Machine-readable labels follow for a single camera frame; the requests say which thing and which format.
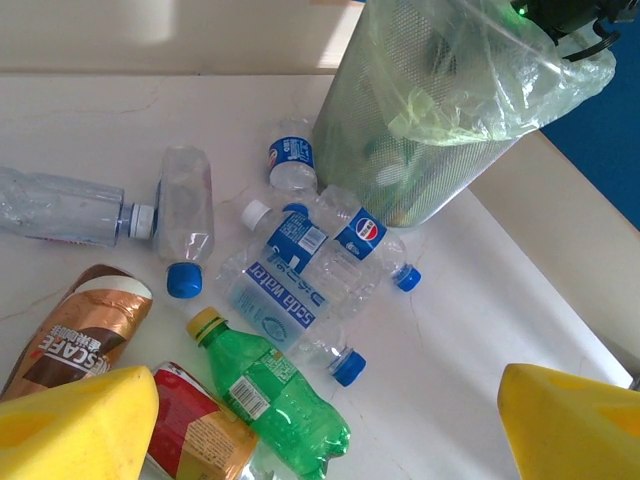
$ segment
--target yellow bottle cap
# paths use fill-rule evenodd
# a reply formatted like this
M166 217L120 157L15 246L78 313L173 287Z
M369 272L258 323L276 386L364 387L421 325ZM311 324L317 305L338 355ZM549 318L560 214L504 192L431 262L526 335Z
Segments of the yellow bottle cap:
M207 334L226 321L215 308L207 307L189 321L187 332L196 342L200 342Z

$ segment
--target blue bottle cap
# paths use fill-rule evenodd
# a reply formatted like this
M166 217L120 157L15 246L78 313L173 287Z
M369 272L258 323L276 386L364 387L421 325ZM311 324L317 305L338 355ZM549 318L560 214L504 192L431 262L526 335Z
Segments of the blue bottle cap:
M282 208L283 212L298 212L303 214L305 217L309 216L309 209L302 205L301 203L289 203Z
M422 279L420 272L413 265L406 264L393 278L393 281L403 292L410 292L420 283L420 279Z
M348 387L362 373L366 367L367 361L356 351L352 351L349 356L342 362L342 365L333 373L340 385Z
M193 298L202 291L202 270L195 263L174 263L167 270L167 292L175 298Z

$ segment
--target table surface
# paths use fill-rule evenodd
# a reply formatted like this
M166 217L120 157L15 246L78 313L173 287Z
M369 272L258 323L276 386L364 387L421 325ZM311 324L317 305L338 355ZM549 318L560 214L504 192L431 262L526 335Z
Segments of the table surface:
M4 77L4 165L122 186L153 201L166 146L193 144L212 163L216 247L198 305L217 306L213 278L249 239L239 214L268 200L266 144L275 119L319 111L331 77ZM425 225L403 233L423 274L411 295L382 285L349 324L368 360L350 388L310 381L342 413L350 452L329 479L518 478L496 394L508 363L557 368L626 387L630 377L489 212L464 191ZM0 381L29 336L86 267L127 269L156 293L119 365L173 360L211 386L204 352L182 307L166 300L164 272L145 243L114 249L0 235ZM145 469L144 478L154 478Z

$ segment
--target blue label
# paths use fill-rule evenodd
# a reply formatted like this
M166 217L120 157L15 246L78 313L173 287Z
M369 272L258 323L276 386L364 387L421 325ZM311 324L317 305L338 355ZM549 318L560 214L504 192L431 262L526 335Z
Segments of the blue label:
M232 305L282 351L295 344L328 305L273 252L263 254L243 278L232 290Z
M302 273L326 239L327 235L308 217L293 212L273 232L267 245L297 273Z
M364 260L378 246L385 233L387 227L361 208L349 225L336 236L336 240L354 257Z
M304 138L284 137L269 147L269 166L271 170L285 162L300 162L313 168L313 150Z

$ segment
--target wire mesh trash can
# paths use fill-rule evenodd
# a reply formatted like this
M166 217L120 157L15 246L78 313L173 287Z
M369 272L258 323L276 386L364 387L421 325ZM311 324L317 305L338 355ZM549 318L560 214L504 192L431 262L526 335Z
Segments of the wire mesh trash can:
M601 85L567 82L574 70L508 2L369 0L314 126L319 182L388 226L418 225L614 67L591 66Z

